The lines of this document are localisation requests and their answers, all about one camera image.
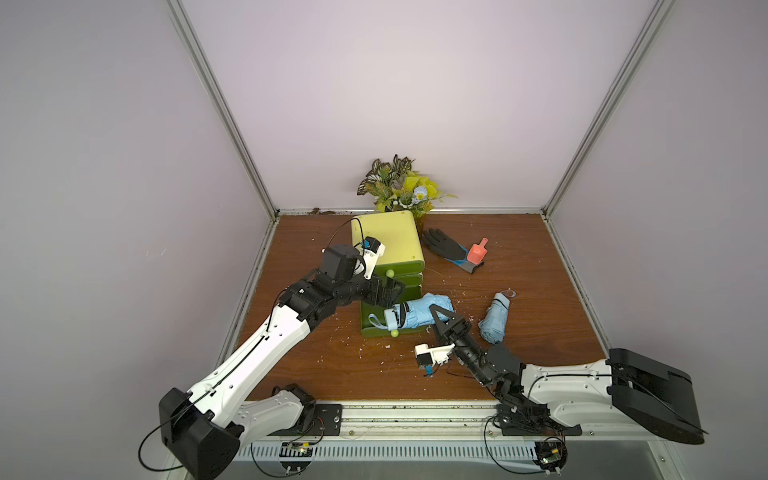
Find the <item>light blue umbrella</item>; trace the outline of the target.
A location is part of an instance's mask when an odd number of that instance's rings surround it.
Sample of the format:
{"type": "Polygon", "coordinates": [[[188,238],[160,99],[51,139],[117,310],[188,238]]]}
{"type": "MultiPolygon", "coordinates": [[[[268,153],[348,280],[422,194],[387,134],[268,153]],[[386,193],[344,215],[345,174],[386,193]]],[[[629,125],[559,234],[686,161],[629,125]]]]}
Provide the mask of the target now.
{"type": "Polygon", "coordinates": [[[478,323],[481,337],[490,344],[502,343],[505,337],[511,300],[517,296],[514,290],[494,295],[485,317],[478,323]]]}
{"type": "Polygon", "coordinates": [[[394,332],[432,325],[434,320],[429,311],[432,304],[453,310],[452,301],[448,296],[427,293],[420,299],[405,301],[385,309],[388,329],[394,332]]]}

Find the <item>dark green top drawer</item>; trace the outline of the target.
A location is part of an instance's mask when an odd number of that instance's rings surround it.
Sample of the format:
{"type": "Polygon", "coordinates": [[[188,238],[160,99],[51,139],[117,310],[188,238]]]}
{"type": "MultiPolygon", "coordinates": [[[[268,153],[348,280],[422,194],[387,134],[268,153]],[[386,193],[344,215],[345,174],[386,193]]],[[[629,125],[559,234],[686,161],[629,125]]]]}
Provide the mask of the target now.
{"type": "Polygon", "coordinates": [[[414,281],[419,283],[424,267],[423,260],[378,264],[374,269],[374,274],[378,277],[386,277],[388,272],[392,272],[392,277],[395,279],[405,281],[414,277],[414,281]]]}

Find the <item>dark green drawer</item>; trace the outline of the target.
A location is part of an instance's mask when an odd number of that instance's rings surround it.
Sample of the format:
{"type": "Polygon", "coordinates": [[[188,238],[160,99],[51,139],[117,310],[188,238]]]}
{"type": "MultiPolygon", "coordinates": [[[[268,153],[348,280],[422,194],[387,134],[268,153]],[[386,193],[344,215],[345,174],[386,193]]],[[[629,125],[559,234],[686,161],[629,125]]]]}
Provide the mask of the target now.
{"type": "MultiPolygon", "coordinates": [[[[407,286],[404,292],[396,301],[397,304],[417,300],[422,297],[421,286],[407,286]]],[[[385,309],[380,306],[374,306],[362,303],[360,306],[361,320],[360,332],[365,338],[389,338],[390,330],[385,318],[385,309]]]]}
{"type": "Polygon", "coordinates": [[[394,275],[392,277],[384,275],[383,278],[389,284],[402,284],[404,289],[420,288],[423,282],[423,275],[421,273],[394,275]]]}
{"type": "Polygon", "coordinates": [[[395,279],[405,281],[414,277],[414,281],[419,283],[424,267],[423,260],[378,264],[374,269],[374,274],[378,277],[386,277],[388,272],[392,272],[392,277],[395,279]]]}

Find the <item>dark green bottom drawer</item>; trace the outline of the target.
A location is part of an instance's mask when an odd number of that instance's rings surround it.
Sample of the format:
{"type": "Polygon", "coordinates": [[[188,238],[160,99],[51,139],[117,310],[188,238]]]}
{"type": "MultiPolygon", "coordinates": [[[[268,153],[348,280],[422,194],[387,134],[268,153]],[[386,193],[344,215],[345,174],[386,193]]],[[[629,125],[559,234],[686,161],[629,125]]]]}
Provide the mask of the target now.
{"type": "MultiPolygon", "coordinates": [[[[404,292],[396,301],[397,304],[417,300],[422,297],[421,286],[407,286],[404,292]]],[[[385,318],[385,309],[380,306],[374,306],[362,303],[360,306],[361,320],[360,332],[365,338],[389,338],[390,330],[385,318]]]]}

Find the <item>yellow-green drawer cabinet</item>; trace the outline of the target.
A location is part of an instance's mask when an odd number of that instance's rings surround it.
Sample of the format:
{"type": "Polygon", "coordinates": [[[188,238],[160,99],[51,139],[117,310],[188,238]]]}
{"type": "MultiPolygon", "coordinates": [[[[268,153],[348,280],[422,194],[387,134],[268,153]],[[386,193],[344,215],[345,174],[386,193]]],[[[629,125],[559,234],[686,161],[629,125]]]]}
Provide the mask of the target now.
{"type": "Polygon", "coordinates": [[[353,244],[357,244],[363,239],[360,230],[363,230],[366,237],[374,237],[386,246],[386,251],[376,266],[415,260],[424,261],[415,220],[409,211],[375,213],[354,217],[351,233],[353,244]]]}

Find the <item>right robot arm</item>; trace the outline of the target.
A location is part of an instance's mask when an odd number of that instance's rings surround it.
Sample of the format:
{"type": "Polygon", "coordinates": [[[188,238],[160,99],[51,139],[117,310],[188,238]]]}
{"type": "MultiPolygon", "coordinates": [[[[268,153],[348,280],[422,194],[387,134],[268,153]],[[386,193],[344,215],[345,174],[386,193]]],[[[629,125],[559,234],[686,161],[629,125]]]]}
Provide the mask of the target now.
{"type": "Polygon", "coordinates": [[[524,433],[575,429],[583,425],[638,425],[657,437],[701,445],[693,382],[684,371],[624,348],[581,365],[526,364],[504,344],[483,348],[470,323],[437,304],[429,307],[439,344],[433,365],[455,359],[509,411],[524,433]]]}

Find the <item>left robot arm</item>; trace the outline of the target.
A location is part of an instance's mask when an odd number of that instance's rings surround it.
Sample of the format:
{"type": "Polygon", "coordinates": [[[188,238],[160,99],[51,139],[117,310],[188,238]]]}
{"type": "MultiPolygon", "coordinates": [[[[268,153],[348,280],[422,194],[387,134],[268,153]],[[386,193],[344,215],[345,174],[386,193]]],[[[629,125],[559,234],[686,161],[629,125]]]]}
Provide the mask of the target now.
{"type": "Polygon", "coordinates": [[[214,479],[241,446],[271,433],[312,422],[314,399],[289,385],[266,400],[249,394],[299,342],[336,310],[355,301],[389,308],[401,281],[374,273],[386,247],[373,237],[361,245],[336,245],[322,264],[280,292],[263,324],[221,365],[187,390],[170,389],[160,400],[163,445],[195,479],[214,479]]]}

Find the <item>black work glove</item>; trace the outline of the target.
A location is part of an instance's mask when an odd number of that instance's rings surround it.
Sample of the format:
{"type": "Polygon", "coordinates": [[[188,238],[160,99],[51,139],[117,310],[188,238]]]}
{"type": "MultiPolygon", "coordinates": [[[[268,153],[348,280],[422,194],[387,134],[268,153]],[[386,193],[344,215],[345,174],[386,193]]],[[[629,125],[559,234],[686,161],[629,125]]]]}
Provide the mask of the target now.
{"type": "Polygon", "coordinates": [[[484,265],[484,261],[473,263],[468,260],[469,250],[457,241],[447,236],[440,229],[425,229],[422,232],[422,243],[435,255],[443,258],[462,270],[473,274],[484,265]]]}

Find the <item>red plastic scoop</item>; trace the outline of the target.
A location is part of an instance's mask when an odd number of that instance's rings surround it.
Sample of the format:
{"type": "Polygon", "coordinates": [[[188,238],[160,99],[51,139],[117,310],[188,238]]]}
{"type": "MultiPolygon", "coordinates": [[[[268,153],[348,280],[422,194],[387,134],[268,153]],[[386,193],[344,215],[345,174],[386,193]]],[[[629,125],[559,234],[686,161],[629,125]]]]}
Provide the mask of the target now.
{"type": "Polygon", "coordinates": [[[473,244],[468,250],[467,261],[474,265],[482,264],[487,255],[487,243],[488,238],[483,238],[479,243],[473,244]]]}

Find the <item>artificial plant in vase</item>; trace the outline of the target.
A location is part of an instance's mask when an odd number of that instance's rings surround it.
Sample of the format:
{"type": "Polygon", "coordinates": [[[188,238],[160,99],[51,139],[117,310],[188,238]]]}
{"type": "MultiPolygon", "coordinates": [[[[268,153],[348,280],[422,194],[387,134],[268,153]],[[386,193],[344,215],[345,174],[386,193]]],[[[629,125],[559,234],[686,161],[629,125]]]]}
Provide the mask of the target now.
{"type": "Polygon", "coordinates": [[[426,216],[436,202],[454,195],[444,191],[437,182],[413,168],[414,159],[395,154],[391,161],[375,159],[357,187],[357,195],[371,195],[376,213],[408,211],[416,229],[422,232],[426,216]]]}

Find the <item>right circuit board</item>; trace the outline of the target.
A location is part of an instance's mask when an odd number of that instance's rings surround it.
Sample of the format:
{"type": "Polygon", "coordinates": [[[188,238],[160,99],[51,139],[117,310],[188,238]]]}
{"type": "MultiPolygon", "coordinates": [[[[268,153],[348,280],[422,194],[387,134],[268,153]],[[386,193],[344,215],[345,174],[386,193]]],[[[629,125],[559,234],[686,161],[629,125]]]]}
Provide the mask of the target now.
{"type": "Polygon", "coordinates": [[[567,446],[562,438],[548,437],[544,441],[537,441],[534,443],[534,452],[534,463],[546,475],[562,473],[568,459],[567,446]]]}

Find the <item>circuit board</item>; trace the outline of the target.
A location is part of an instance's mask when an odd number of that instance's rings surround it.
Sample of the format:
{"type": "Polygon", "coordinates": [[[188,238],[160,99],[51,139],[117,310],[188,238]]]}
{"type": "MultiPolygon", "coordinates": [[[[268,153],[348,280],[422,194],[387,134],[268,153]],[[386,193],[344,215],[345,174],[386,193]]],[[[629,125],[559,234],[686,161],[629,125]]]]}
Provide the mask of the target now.
{"type": "Polygon", "coordinates": [[[285,442],[281,444],[278,461],[286,476],[304,472],[313,462],[315,445],[309,442],[285,442]]]}
{"type": "Polygon", "coordinates": [[[534,463],[546,475],[562,473],[568,459],[567,446],[562,438],[548,437],[544,441],[537,441],[534,443],[534,452],[534,463]]]}

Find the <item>left circuit board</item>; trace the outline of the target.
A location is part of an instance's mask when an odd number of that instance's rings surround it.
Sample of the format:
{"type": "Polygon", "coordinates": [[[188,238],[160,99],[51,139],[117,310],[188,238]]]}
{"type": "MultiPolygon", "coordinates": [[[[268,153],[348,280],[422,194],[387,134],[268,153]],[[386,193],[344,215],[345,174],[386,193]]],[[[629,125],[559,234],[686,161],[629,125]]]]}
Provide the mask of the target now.
{"type": "Polygon", "coordinates": [[[309,442],[285,442],[281,444],[278,461],[286,476],[304,472],[313,462],[315,445],[309,442]]]}

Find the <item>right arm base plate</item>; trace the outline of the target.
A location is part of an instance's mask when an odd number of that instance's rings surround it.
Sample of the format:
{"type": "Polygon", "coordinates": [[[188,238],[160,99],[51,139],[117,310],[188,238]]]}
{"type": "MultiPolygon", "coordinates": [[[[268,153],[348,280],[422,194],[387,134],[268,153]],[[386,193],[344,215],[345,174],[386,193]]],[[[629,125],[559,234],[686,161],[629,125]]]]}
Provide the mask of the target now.
{"type": "Polygon", "coordinates": [[[542,405],[513,408],[498,404],[492,424],[502,431],[503,436],[568,437],[583,434],[579,425],[574,427],[561,425],[551,419],[548,412],[548,408],[542,405]]]}

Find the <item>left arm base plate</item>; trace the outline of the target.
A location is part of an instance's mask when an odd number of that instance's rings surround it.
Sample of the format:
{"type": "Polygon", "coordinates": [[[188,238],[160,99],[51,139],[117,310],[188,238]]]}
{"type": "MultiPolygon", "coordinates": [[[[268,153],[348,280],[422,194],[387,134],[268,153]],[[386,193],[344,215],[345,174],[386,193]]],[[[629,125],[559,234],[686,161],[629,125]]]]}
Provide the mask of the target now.
{"type": "Polygon", "coordinates": [[[342,419],[342,404],[316,404],[308,413],[303,412],[294,426],[275,431],[272,436],[336,437],[340,435],[342,419]]]}

